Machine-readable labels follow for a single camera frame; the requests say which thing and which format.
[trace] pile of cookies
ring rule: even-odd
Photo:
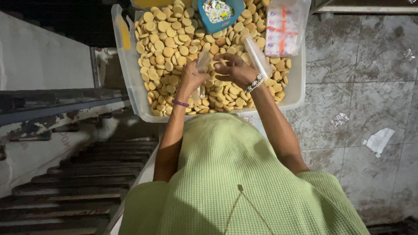
[[[264,50],[266,7],[270,0],[247,0],[245,10],[232,26],[207,34],[199,18],[197,0],[191,7],[185,7],[181,0],[161,9],[152,7],[135,22],[136,49],[141,54],[138,64],[141,77],[148,91],[147,99],[155,116],[169,116],[172,100],[181,79],[181,71],[187,62],[198,58],[199,53],[208,50],[210,56],[231,53],[251,64],[250,56],[244,49],[245,36],[251,36]],[[267,56],[273,72],[265,81],[271,95],[278,104],[285,97],[288,83],[287,73],[292,67],[291,60]],[[189,99],[186,108],[189,115],[208,112],[230,112],[243,107],[255,107],[250,93],[245,93],[231,82],[215,78],[215,61],[205,72],[211,79],[202,85],[205,97]]]

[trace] white wall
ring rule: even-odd
[[[0,90],[91,87],[88,46],[0,12]]]
[[[7,142],[7,158],[0,161],[0,198],[96,140],[95,126],[84,124],[79,132],[52,133],[50,141]]]

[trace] person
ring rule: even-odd
[[[258,73],[239,56],[216,55],[216,78],[246,89]],[[182,71],[175,100],[187,103],[209,79],[196,61]],[[174,105],[155,159],[153,182],[125,199],[120,235],[368,234],[339,181],[309,171],[298,139],[262,83],[252,90],[267,134],[227,113],[184,122]]]

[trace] white beaded bracelet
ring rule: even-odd
[[[246,89],[245,92],[250,93],[252,92],[255,88],[259,87],[262,83],[264,82],[264,78],[262,74],[258,74],[257,78],[255,79],[255,81],[253,81],[251,83],[251,85],[249,85]]]

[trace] purple beaded bracelet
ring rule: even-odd
[[[182,102],[180,102],[180,101],[178,101],[178,100],[172,100],[171,102],[172,102],[173,104],[176,104],[176,105],[181,105],[181,106],[184,106],[184,107],[188,107],[188,106],[189,106],[189,104],[182,103]]]

